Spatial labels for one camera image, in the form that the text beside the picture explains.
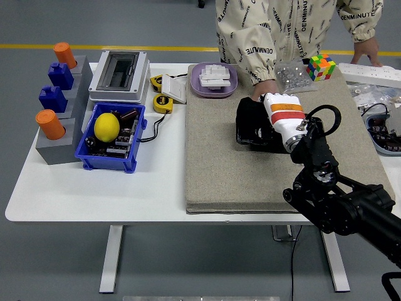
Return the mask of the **person's right hand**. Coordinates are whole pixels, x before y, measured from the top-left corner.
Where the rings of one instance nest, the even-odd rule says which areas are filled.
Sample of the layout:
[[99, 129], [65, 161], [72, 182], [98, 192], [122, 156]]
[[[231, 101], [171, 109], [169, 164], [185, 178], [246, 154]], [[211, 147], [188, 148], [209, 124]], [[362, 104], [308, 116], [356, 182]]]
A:
[[276, 84], [276, 80], [266, 80], [259, 82], [253, 86], [253, 93], [251, 99], [255, 102], [258, 101], [259, 97], [265, 93], [278, 93], [279, 89]]

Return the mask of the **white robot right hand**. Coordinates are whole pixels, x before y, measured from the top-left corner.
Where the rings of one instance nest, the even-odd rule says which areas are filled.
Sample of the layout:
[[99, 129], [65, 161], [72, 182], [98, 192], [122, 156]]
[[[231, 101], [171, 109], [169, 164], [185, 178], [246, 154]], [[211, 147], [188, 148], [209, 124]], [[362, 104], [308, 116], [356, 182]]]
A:
[[258, 135], [262, 137], [273, 130], [281, 135], [283, 146], [291, 153], [303, 136], [306, 130], [301, 126], [306, 115], [300, 101], [295, 95], [280, 93], [265, 93], [258, 97], [258, 105], [262, 107], [260, 118], [261, 128]]

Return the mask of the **person's left hand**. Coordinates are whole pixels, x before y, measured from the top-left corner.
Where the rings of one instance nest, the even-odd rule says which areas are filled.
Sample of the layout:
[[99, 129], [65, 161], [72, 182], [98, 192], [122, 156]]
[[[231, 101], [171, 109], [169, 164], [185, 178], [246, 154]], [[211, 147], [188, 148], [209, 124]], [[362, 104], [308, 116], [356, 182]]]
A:
[[357, 64], [363, 55], [366, 55], [370, 60], [370, 64], [374, 67], [382, 67], [382, 63], [378, 58], [379, 44], [375, 37], [368, 40], [354, 43], [354, 54], [351, 64]]

